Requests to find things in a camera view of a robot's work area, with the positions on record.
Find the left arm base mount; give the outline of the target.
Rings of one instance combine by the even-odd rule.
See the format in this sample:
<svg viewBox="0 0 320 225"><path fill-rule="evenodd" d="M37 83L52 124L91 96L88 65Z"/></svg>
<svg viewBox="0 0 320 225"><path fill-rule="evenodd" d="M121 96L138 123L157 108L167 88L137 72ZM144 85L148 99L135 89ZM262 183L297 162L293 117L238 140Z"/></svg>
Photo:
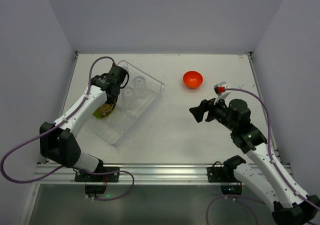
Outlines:
<svg viewBox="0 0 320 225"><path fill-rule="evenodd" d="M98 195L105 193L108 183L117 183L119 181L119 167L103 166L96 172L107 173L105 175L93 175L84 171L77 171L74 181L85 183L84 192L86 195L97 198Z"/></svg>

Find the orange bowl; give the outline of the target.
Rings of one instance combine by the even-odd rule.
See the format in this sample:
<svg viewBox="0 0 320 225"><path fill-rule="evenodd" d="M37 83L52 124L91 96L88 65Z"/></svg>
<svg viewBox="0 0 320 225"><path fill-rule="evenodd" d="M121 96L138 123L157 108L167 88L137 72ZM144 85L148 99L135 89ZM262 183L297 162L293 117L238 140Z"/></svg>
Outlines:
<svg viewBox="0 0 320 225"><path fill-rule="evenodd" d="M203 76L198 71L187 71L182 77L184 85L189 89L199 88L204 79Z"/></svg>

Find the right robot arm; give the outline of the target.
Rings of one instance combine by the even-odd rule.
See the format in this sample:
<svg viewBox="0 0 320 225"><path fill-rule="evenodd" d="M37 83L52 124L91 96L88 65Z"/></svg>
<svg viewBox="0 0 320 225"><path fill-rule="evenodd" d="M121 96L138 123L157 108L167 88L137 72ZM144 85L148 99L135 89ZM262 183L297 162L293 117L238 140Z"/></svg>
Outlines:
<svg viewBox="0 0 320 225"><path fill-rule="evenodd" d="M270 209L278 225L304 225L317 214L320 199L309 195L290 176L268 148L263 133L252 124L251 110L241 99L233 99L228 105L222 99L202 100L199 106L189 109L195 120L216 120L231 131L232 142L259 168L261 174L252 171L239 155L223 162L220 167L226 179L247 185Z"/></svg>

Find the clear cup front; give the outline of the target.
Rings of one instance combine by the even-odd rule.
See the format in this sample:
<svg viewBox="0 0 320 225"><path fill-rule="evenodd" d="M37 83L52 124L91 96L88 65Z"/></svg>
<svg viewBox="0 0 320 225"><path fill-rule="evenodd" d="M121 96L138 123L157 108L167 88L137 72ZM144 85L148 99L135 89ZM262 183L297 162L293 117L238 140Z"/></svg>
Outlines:
<svg viewBox="0 0 320 225"><path fill-rule="evenodd" d="M136 94L131 86L125 87L121 93L122 104L126 109L131 109L136 105Z"/></svg>

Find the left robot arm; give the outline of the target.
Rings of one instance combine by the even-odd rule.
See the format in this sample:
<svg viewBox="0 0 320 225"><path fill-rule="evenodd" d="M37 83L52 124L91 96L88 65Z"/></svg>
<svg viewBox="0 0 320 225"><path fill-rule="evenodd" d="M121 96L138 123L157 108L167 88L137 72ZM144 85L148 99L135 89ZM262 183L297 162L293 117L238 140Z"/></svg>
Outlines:
<svg viewBox="0 0 320 225"><path fill-rule="evenodd" d="M128 71L117 65L107 73L90 77L86 90L68 111L53 123L40 126L40 154L67 168L96 172L102 161L82 151L76 137L101 105L116 102L128 81Z"/></svg>

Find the green plate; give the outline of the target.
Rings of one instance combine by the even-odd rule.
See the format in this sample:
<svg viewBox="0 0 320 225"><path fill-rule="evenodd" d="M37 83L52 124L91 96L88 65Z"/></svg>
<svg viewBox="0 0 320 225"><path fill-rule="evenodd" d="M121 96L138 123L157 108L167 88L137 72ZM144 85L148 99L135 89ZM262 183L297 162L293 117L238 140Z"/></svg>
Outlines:
<svg viewBox="0 0 320 225"><path fill-rule="evenodd" d="M93 115L95 118L97 118L97 119L103 119L103 118L105 118L104 115L100 115L100 113L99 113L98 110L95 110L92 115Z"/></svg>

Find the yellow patterned plate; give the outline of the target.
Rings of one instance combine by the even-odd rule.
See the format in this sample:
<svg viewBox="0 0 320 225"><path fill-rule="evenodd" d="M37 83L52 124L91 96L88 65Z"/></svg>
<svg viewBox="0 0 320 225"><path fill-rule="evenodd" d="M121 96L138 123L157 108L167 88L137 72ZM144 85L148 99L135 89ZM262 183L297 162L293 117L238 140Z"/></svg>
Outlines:
<svg viewBox="0 0 320 225"><path fill-rule="evenodd" d="M110 115L116 107L116 103L103 103L97 109L98 115L101 118L105 118Z"/></svg>

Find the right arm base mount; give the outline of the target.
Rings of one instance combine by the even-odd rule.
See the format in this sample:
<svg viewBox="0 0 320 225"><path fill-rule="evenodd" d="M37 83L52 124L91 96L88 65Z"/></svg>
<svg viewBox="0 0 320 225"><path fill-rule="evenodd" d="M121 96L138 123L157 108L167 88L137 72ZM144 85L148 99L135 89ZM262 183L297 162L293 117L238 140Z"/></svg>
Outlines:
<svg viewBox="0 0 320 225"><path fill-rule="evenodd" d="M220 161L206 168L209 183L219 183L220 190L224 195L241 195L243 192L242 182L238 181L233 172L225 167Z"/></svg>

